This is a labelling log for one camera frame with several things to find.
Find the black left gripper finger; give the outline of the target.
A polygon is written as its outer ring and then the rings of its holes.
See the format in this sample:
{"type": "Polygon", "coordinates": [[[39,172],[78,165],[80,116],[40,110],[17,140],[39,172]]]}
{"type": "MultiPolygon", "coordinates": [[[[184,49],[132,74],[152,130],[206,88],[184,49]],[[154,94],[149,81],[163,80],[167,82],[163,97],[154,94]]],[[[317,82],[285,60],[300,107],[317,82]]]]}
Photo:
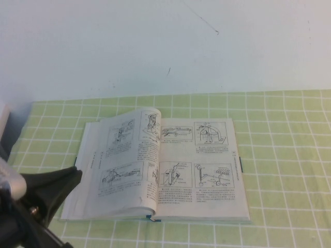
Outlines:
{"type": "Polygon", "coordinates": [[[62,205],[62,203],[65,201],[65,199],[70,193],[60,192],[59,190],[36,190],[37,199],[39,200],[38,207],[40,213],[40,222],[42,225],[50,224],[59,207],[62,205]]]}
{"type": "Polygon", "coordinates": [[[53,172],[21,175],[26,181],[27,190],[59,190],[70,193],[80,183],[82,171],[72,166],[53,172]]]}

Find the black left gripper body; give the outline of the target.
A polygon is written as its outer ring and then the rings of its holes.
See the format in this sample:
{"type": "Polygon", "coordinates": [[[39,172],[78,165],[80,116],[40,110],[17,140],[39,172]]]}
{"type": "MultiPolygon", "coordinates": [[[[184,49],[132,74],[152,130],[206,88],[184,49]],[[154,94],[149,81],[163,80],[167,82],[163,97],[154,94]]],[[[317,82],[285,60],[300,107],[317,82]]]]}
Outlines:
{"type": "Polygon", "coordinates": [[[8,191],[1,191],[1,247],[72,247],[11,199],[8,191]]]}

